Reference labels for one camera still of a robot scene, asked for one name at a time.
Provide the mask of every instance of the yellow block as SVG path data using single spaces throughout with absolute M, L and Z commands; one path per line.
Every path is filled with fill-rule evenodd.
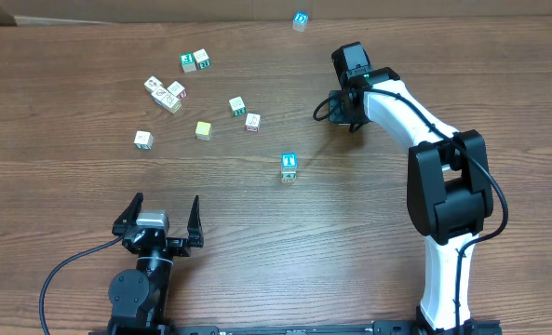
M 195 134 L 198 139 L 209 141 L 209 139 L 211 139 L 211 123 L 201 121 L 197 122 Z

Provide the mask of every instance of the toy block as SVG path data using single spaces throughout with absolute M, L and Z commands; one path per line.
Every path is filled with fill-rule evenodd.
M 296 173 L 297 167 L 298 167 L 298 159 L 296 158 L 295 153 L 282 154 L 282 174 L 285 172 Z
M 297 32 L 304 32 L 304 29 L 306 28 L 306 25 L 308 24 L 308 22 L 309 22 L 308 14 L 297 12 L 296 15 L 294 15 L 294 20 L 292 21 L 292 29 L 294 29 Z
M 201 49 L 194 52 L 193 57 L 195 57 L 195 61 L 197 62 L 197 66 L 199 67 L 199 70 L 206 69 L 210 66 L 209 56 L 208 56 L 208 53 L 205 52 L 205 49 Z
M 247 114 L 247 122 L 245 126 L 247 131 L 259 132 L 259 126 L 261 125 L 261 116 L 258 114 Z
M 135 134 L 135 146 L 139 149 L 152 149 L 154 136 L 147 131 L 137 131 Z
M 182 70 L 185 71 L 186 73 L 197 70 L 197 67 L 195 66 L 195 60 L 193 60 L 192 53 L 186 53 L 181 55 L 181 65 L 182 65 Z
M 170 94 L 165 88 L 158 87 L 155 89 L 155 91 L 152 93 L 152 98 L 154 98 L 155 103 L 158 105 L 164 107 L 162 105 L 162 99 L 166 97 L 167 94 Z
M 240 116 L 247 112 L 245 102 L 243 102 L 240 97 L 230 99 L 230 107 L 232 108 L 232 114 L 234 116 Z
M 283 183 L 293 183 L 296 181 L 296 172 L 284 172 L 282 173 Z
M 195 134 L 200 140 L 211 140 L 211 123 L 201 121 L 197 122 L 197 129 L 195 130 Z
M 175 114 L 182 106 L 181 101 L 170 93 L 167 94 L 161 102 L 162 107 L 169 110 L 172 114 Z
M 174 82 L 170 84 L 168 87 L 168 92 L 174 94 L 176 98 L 182 100 L 182 98 L 186 97 L 186 90 L 184 90 L 184 86 L 181 85 L 179 82 Z
M 145 89 L 147 89 L 150 93 L 154 92 L 156 88 L 162 86 L 164 86 L 164 84 L 162 84 L 162 82 L 157 80 L 154 76 L 149 77 L 149 79 L 145 82 Z

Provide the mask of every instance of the white robotic arm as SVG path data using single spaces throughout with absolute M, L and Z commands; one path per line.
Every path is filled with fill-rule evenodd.
M 445 135 L 452 137 L 458 130 L 448 126 L 420 104 L 406 89 L 401 80 L 387 80 L 375 84 L 372 88 L 399 93 L 410 100 L 423 115 Z M 404 102 L 390 96 L 378 93 L 364 93 L 364 110 L 370 121 L 381 126 L 397 143 L 402 151 L 407 154 L 409 148 L 423 141 L 431 143 L 441 141 L 441 138 L 431 132 L 429 127 L 414 113 Z M 467 242 L 477 238 L 478 235 L 463 234 L 451 238 L 447 245 L 441 246 L 431 236 L 425 241 L 425 285 L 424 295 L 420 307 L 424 318 L 432 329 L 450 329 L 455 325 L 455 304 L 453 302 L 455 292 L 455 276 L 458 250 Z M 468 279 L 470 276 L 470 262 L 474 246 L 465 253 L 462 263 L 460 286 L 460 316 L 461 326 L 470 318 L 470 310 L 467 304 Z

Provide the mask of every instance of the blue block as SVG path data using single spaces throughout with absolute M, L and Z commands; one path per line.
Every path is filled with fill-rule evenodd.
M 308 14 L 304 14 L 302 12 L 297 12 L 294 16 L 294 22 L 300 23 L 300 24 L 306 24 L 309 21 Z
M 282 154 L 282 172 L 296 172 L 298 158 L 295 153 Z

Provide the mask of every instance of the green block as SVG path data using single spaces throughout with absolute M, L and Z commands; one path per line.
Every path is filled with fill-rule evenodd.
M 243 108 L 241 108 L 241 109 L 239 109 L 239 110 L 233 111 L 233 114 L 234 114 L 235 116 L 240 116 L 240 115 L 243 115 L 243 114 L 246 113 L 246 112 L 247 112 L 247 107 L 243 107 Z
M 191 63 L 194 63 L 194 62 L 195 61 L 193 60 L 193 54 L 192 53 L 181 54 L 181 64 L 182 65 L 191 64 Z
M 209 60 L 203 60 L 199 63 L 199 70 L 203 70 L 205 68 L 208 68 L 209 66 Z

